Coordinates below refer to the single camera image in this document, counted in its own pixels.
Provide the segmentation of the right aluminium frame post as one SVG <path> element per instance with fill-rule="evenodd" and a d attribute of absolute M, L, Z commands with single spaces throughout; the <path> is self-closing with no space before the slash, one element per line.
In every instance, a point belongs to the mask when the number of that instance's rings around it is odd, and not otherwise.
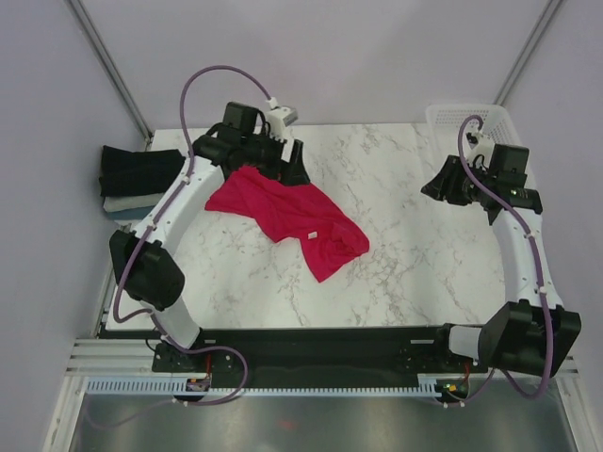
<path fill-rule="evenodd" d="M 527 70 L 530 61 L 535 56 L 540 44 L 546 36 L 549 28 L 553 25 L 562 7 L 566 4 L 565 0 L 547 0 L 544 8 L 534 23 L 528 37 L 524 41 L 521 50 L 517 54 L 512 67 L 504 78 L 504 81 L 497 91 L 494 98 L 494 105 L 505 106 L 524 72 Z"/>

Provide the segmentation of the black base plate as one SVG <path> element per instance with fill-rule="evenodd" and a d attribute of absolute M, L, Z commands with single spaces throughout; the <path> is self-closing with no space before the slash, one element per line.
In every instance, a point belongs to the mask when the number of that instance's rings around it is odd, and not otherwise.
<path fill-rule="evenodd" d="M 447 349 L 448 327 L 205 330 L 186 354 L 164 342 L 156 373 L 208 371 L 223 386 L 311 383 L 412 383 L 421 374 L 484 374 L 487 369 Z"/>

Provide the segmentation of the folded black t shirt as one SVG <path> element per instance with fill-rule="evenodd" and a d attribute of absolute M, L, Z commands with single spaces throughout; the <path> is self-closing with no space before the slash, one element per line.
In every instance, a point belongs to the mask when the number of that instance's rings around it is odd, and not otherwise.
<path fill-rule="evenodd" d="M 185 158 L 177 149 L 129 152 L 104 146 L 99 176 L 102 197 L 165 193 L 180 174 Z"/>

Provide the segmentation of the aluminium frame post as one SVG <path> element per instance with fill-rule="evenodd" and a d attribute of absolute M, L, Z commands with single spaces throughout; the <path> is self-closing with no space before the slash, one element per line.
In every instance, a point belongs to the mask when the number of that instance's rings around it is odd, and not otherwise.
<path fill-rule="evenodd" d="M 549 28 L 553 25 L 562 7 L 566 4 L 565 0 L 547 0 L 544 8 L 534 23 L 528 37 L 524 41 L 521 50 L 517 54 L 512 67 L 504 78 L 504 81 L 497 91 L 494 98 L 494 105 L 505 106 L 524 72 L 527 70 L 530 61 L 535 56 L 540 44 L 546 36 Z"/>
<path fill-rule="evenodd" d="M 154 132 L 144 118 L 84 2 L 81 0 L 66 0 L 65 5 L 75 18 L 85 39 L 89 43 L 91 51 L 99 61 L 109 83 L 116 91 L 129 118 L 135 124 L 144 142 L 149 145 L 153 139 Z"/>

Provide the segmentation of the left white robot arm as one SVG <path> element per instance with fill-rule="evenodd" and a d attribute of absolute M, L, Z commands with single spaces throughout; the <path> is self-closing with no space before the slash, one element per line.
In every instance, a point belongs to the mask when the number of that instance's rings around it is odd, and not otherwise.
<path fill-rule="evenodd" d="M 187 142 L 185 163 L 159 204 L 131 232 L 109 239 L 118 285 L 114 300 L 126 294 L 138 301 L 140 312 L 175 345 L 173 357 L 186 370 L 203 366 L 207 349 L 197 342 L 201 329 L 183 300 L 185 276 L 172 256 L 197 213 L 235 170 L 251 166 L 284 186 L 309 184 L 303 144 L 292 135 L 297 118 L 295 108 L 275 99 L 269 99 L 268 112 L 228 103 L 220 122 Z"/>

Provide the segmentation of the folded blue t shirt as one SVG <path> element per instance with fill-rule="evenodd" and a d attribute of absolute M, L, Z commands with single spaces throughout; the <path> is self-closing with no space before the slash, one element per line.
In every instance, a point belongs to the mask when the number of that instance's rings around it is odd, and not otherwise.
<path fill-rule="evenodd" d="M 152 206 L 138 207 L 132 209 L 125 209 L 122 211 L 107 212 L 108 218 L 114 221 L 132 221 L 141 220 L 149 215 L 153 211 Z"/>

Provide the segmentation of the aluminium rail profile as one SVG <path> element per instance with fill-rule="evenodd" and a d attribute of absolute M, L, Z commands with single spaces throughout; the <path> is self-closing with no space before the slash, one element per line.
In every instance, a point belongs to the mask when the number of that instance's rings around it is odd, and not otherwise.
<path fill-rule="evenodd" d="M 72 376 L 137 376 L 152 372 L 154 353 L 144 340 L 78 339 L 66 374 Z"/>

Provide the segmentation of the left aluminium frame post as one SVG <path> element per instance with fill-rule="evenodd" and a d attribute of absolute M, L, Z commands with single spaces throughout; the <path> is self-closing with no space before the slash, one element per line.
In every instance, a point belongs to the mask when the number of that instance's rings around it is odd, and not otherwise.
<path fill-rule="evenodd" d="M 129 118 L 135 124 L 144 142 L 149 145 L 153 139 L 154 132 L 144 118 L 84 2 L 81 0 L 66 0 L 65 5 L 75 18 L 85 39 L 89 43 L 91 51 L 99 61 L 109 83 L 116 91 Z"/>

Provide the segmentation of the red t shirt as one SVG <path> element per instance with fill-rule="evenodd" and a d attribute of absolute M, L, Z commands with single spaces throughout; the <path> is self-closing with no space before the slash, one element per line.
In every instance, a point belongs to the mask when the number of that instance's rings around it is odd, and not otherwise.
<path fill-rule="evenodd" d="M 284 186 L 243 167 L 205 204 L 210 212 L 252 218 L 274 243 L 297 239 L 310 272 L 322 283 L 369 251 L 365 233 L 316 186 Z"/>

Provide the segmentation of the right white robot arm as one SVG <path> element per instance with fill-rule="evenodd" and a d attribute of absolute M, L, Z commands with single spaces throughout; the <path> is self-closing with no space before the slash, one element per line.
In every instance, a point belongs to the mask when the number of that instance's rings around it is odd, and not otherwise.
<path fill-rule="evenodd" d="M 479 327 L 449 324 L 448 338 L 432 346 L 433 363 L 442 370 L 468 357 L 502 371 L 553 377 L 579 336 L 580 316 L 564 309 L 548 270 L 541 197 L 526 185 L 528 157 L 528 149 L 504 144 L 494 145 L 485 168 L 450 155 L 421 189 L 439 202 L 478 203 L 503 266 L 503 306 Z"/>

